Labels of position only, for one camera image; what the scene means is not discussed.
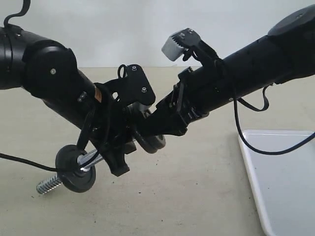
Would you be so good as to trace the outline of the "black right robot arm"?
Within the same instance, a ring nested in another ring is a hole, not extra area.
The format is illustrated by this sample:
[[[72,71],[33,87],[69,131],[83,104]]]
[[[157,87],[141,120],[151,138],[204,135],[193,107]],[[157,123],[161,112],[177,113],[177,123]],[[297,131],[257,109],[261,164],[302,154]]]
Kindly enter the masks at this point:
[[[182,71],[173,90],[137,125],[146,136],[182,136],[190,123],[234,99],[314,75],[315,7],[291,13],[265,36],[223,59],[190,28],[172,34],[162,52],[170,60],[194,57],[201,66]]]

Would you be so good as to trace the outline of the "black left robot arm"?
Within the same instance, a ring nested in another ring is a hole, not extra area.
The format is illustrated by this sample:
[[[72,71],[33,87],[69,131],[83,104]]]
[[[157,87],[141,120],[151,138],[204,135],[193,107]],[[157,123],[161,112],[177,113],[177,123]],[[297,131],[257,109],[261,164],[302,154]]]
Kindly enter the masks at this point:
[[[123,77],[94,83],[70,48],[16,25],[0,29],[0,88],[23,88],[78,127],[78,149],[91,142],[116,176],[129,171],[125,155],[135,151],[133,121],[155,101],[139,65],[128,65]]]

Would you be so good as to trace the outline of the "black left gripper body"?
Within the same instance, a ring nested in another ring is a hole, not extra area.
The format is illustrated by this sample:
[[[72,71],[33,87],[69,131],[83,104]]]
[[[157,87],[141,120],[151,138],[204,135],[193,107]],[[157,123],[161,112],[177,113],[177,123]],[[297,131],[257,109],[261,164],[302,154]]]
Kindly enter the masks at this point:
[[[88,142],[94,142],[97,153],[109,143],[118,142],[127,134],[128,119],[132,111],[145,111],[148,106],[138,101],[123,103],[120,98],[98,101],[81,98],[83,108],[87,109],[81,125],[81,153],[85,153]]]

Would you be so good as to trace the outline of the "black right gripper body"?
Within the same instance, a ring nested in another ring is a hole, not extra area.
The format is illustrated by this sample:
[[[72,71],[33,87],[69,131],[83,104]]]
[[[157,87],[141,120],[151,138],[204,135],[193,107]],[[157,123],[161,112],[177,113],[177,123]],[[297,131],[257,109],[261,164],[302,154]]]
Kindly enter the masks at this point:
[[[163,98],[157,105],[157,109],[168,110],[172,113],[178,113],[183,120],[190,123],[209,116],[208,112],[202,112],[196,108],[188,96],[188,78],[192,75],[193,69],[188,67],[178,74],[179,82],[173,86],[173,90]]]

